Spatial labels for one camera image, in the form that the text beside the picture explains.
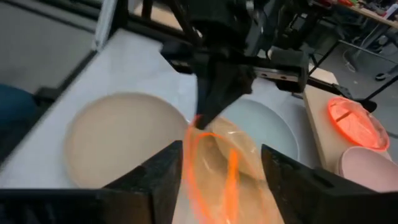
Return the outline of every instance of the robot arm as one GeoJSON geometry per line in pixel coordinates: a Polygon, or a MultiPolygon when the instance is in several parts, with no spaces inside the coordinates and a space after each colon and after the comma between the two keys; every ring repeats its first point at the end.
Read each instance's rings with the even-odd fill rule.
{"type": "Polygon", "coordinates": [[[303,91],[308,55],[275,50],[272,59],[257,57],[274,43],[286,2],[169,1],[190,43],[165,43],[161,54],[176,71],[197,76],[197,128],[204,129],[240,96],[251,93],[256,77],[275,81],[281,90],[303,91]]]}

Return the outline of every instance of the floor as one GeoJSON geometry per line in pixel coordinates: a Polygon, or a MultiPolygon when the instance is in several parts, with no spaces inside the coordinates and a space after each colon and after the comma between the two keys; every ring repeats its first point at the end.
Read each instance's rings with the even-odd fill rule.
{"type": "MultiPolygon", "coordinates": [[[[31,0],[15,0],[53,14],[78,21],[87,27],[95,28],[95,22],[51,9],[31,0]]],[[[130,9],[139,1],[131,0],[130,9]]],[[[6,30],[0,35],[0,83],[12,85],[34,93],[40,86],[56,87],[88,53],[93,34],[59,24],[25,12],[0,2],[0,29],[6,30]]],[[[326,40],[318,51],[320,56],[330,45],[326,40]]],[[[385,82],[375,82],[377,73],[385,72],[394,66],[390,62],[362,53],[358,61],[361,68],[353,73],[345,66],[343,52],[346,46],[339,46],[321,65],[321,68],[333,72],[340,85],[350,89],[358,98],[368,96],[385,82]]],[[[389,58],[398,62],[398,53],[389,58]]],[[[398,135],[398,83],[390,86],[374,99],[378,109],[374,115],[386,129],[398,135]]],[[[391,138],[391,154],[398,161],[398,140],[391,138]]]]}

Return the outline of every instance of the table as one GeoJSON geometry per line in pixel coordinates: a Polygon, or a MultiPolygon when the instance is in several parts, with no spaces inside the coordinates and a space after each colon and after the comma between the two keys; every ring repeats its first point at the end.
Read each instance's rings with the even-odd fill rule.
{"type": "Polygon", "coordinates": [[[366,17],[369,17],[369,18],[377,20],[377,21],[379,21],[379,22],[381,22],[383,24],[386,24],[386,25],[389,25],[389,26],[391,26],[393,28],[397,28],[398,29],[398,22],[397,21],[390,21],[388,19],[385,19],[385,18],[377,15],[375,12],[370,11],[369,9],[359,8],[359,7],[356,7],[356,6],[351,6],[351,7],[347,6],[347,8],[352,10],[352,11],[354,11],[354,12],[357,12],[357,13],[359,13],[361,15],[364,15],[366,17]]]}
{"type": "MultiPolygon", "coordinates": [[[[191,120],[196,78],[175,72],[160,55],[160,47],[154,40],[119,30],[10,155],[0,171],[0,187],[76,188],[63,165],[64,135],[73,117],[103,96],[121,91],[148,93],[163,98],[191,120]]],[[[267,80],[256,79],[252,88],[253,94],[243,97],[278,113],[295,134],[299,161],[309,167],[320,166],[304,102],[267,80]]],[[[181,193],[175,220],[191,223],[193,214],[188,208],[186,195],[181,193]]]]}
{"type": "MultiPolygon", "coordinates": [[[[318,72],[314,72],[312,75],[314,78],[338,84],[334,74],[319,70],[319,68],[317,70],[318,72]]],[[[336,97],[336,95],[308,85],[305,87],[303,95],[322,167],[330,172],[335,172],[341,155],[346,149],[354,146],[329,122],[326,113],[327,103],[330,98],[336,97]]],[[[381,154],[391,160],[387,152],[381,154]]]]}

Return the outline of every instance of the wooden tray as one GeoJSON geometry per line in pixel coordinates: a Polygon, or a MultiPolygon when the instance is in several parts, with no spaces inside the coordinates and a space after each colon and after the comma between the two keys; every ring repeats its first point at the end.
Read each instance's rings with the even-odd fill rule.
{"type": "MultiPolygon", "coordinates": [[[[328,83],[338,83],[333,73],[320,68],[315,70],[312,77],[328,83]]],[[[330,172],[336,170],[337,162],[345,150],[354,146],[329,122],[326,105],[334,96],[336,95],[309,85],[305,87],[303,94],[322,167],[330,172]]],[[[391,159],[387,152],[382,152],[382,154],[391,159]]]]}

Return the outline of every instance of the beige plate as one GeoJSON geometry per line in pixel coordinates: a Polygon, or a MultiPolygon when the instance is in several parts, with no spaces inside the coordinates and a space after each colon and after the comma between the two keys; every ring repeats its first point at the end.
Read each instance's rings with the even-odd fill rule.
{"type": "Polygon", "coordinates": [[[187,122],[172,105],[141,93],[119,93],[88,105],[65,138],[70,178],[79,187],[101,188],[175,140],[187,122]]]}

